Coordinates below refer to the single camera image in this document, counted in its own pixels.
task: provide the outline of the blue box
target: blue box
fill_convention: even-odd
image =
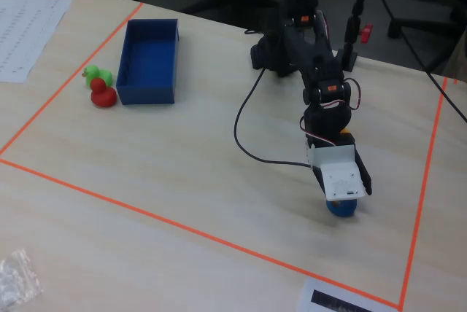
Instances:
[[[126,26],[117,91],[122,104],[173,104],[177,19],[135,19]]]

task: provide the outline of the green rubber duck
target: green rubber duck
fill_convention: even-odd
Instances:
[[[107,87],[112,86],[112,73],[110,70],[99,69],[98,66],[86,66],[84,72],[81,74],[86,78],[86,85],[90,87],[92,79],[97,77],[102,78],[105,81]]]

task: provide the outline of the red rubber duck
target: red rubber duck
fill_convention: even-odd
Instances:
[[[90,82],[92,93],[90,99],[101,108],[108,108],[117,103],[117,93],[112,87],[107,87],[105,81],[97,77]]]

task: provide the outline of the white bracket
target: white bracket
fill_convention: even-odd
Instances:
[[[355,162],[355,145],[307,147],[311,166],[320,168],[327,201],[352,200],[365,196],[363,182]]]

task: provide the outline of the red clip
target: red clip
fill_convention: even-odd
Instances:
[[[362,36],[362,44],[366,44],[368,42],[368,40],[370,39],[372,29],[373,24],[368,24],[367,26],[365,26],[365,28],[360,30],[360,35]]]

